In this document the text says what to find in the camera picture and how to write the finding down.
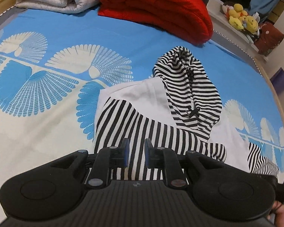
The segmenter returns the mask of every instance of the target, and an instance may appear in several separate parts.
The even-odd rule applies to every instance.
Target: purple object
[[[270,81],[272,82],[277,95],[284,91],[284,70],[282,67],[271,77]]]

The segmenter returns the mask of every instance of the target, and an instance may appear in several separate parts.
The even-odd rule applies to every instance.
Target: red blanket
[[[194,45],[208,41],[213,25],[202,0],[100,0],[101,16],[157,25]]]

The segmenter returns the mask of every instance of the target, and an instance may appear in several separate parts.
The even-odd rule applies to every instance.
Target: striped fabric
[[[144,117],[129,101],[108,98],[97,122],[94,152],[107,146],[120,146],[123,138],[130,139],[129,166],[113,170],[112,178],[162,179],[161,170],[146,168],[146,138],[150,138],[154,147],[168,147],[177,154],[194,150],[224,162],[225,147],[205,142],[212,126],[219,121],[222,102],[200,61],[188,49],[175,47],[157,60],[153,71],[154,76],[162,80],[176,126]],[[252,173],[277,176],[278,167],[261,156],[258,146],[251,143],[249,150],[248,163]]]

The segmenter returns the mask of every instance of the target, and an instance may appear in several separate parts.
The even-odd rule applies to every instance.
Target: bed sheet
[[[100,90],[151,78],[157,58],[175,46],[202,62],[232,124],[277,163],[282,181],[280,114],[265,80],[240,58],[212,41],[196,47],[158,28],[98,16],[97,8],[73,15],[29,9],[0,30],[0,186],[75,150],[92,152]]]

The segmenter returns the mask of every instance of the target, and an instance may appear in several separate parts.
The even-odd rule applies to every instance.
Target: black ridged surface
[[[90,190],[72,212],[45,222],[9,217],[0,227],[256,227],[273,226],[266,219],[232,223],[200,211],[185,191],[167,188],[163,181],[112,181]]]

